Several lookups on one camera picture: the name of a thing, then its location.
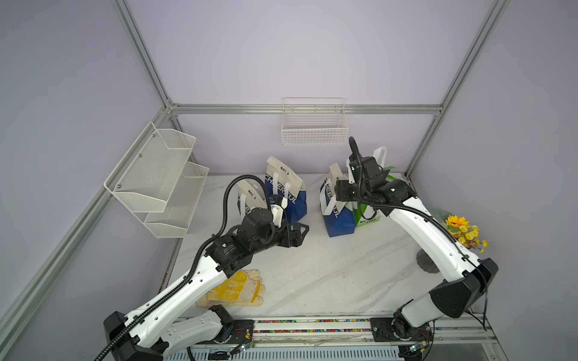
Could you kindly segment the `green white takeout bag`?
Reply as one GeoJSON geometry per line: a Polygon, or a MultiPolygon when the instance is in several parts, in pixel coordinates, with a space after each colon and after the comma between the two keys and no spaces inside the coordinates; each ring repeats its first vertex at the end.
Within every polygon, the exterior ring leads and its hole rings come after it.
{"type": "MultiPolygon", "coordinates": [[[[394,169],[394,166],[385,166],[387,156],[387,147],[382,146],[376,148],[373,152],[373,158],[376,161],[378,170],[385,173],[388,181],[396,180],[396,177],[390,175],[389,172],[394,169]]],[[[355,215],[356,227],[362,227],[365,224],[375,223],[379,220],[381,213],[375,211],[368,205],[363,205],[359,202],[352,202],[353,212],[355,215]]]]}

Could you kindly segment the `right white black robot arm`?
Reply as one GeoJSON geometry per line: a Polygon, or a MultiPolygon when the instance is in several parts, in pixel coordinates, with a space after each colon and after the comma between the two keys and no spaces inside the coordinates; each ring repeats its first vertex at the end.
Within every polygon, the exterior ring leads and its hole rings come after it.
{"type": "Polygon", "coordinates": [[[482,259],[455,239],[426,209],[417,193],[400,179],[391,180],[375,157],[361,156],[354,138],[347,161],[349,180],[339,180],[340,202],[355,202],[382,212],[400,225],[428,255],[443,281],[394,313],[391,332],[406,341],[440,317],[459,318],[479,299],[487,299],[498,273],[490,258],[482,259]]]}

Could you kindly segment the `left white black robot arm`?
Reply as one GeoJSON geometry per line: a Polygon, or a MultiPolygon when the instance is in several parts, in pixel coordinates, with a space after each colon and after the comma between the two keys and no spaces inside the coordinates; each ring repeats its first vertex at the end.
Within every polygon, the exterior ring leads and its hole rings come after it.
{"type": "Polygon", "coordinates": [[[143,306],[128,314],[110,314],[104,321],[107,344],[96,359],[111,355],[115,360],[164,360],[200,342],[227,341],[234,320],[223,305],[185,321],[179,318],[209,290],[249,265],[255,254],[302,245],[309,227],[289,221],[292,190],[289,184],[279,186],[252,174],[233,179],[224,191],[221,227],[200,245],[189,271],[143,306]],[[250,210],[241,224],[228,227],[230,193],[246,180],[257,182],[266,197],[265,205],[250,210]]]}

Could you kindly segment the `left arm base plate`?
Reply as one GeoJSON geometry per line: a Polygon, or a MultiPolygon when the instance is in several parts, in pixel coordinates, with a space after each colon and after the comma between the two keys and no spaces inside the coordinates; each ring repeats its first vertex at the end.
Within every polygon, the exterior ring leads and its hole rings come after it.
{"type": "Polygon", "coordinates": [[[254,334],[254,324],[254,320],[235,320],[230,326],[225,326],[214,339],[206,341],[205,344],[237,345],[245,340],[247,335],[249,335],[249,338],[252,338],[254,334]]]}

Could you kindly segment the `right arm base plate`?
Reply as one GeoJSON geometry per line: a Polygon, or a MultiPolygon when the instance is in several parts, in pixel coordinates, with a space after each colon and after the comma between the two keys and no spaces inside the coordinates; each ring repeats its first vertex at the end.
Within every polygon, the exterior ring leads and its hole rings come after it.
{"type": "Polygon", "coordinates": [[[431,328],[427,324],[411,326],[403,317],[372,317],[370,329],[375,342],[393,341],[425,341],[433,338],[431,328]]]}

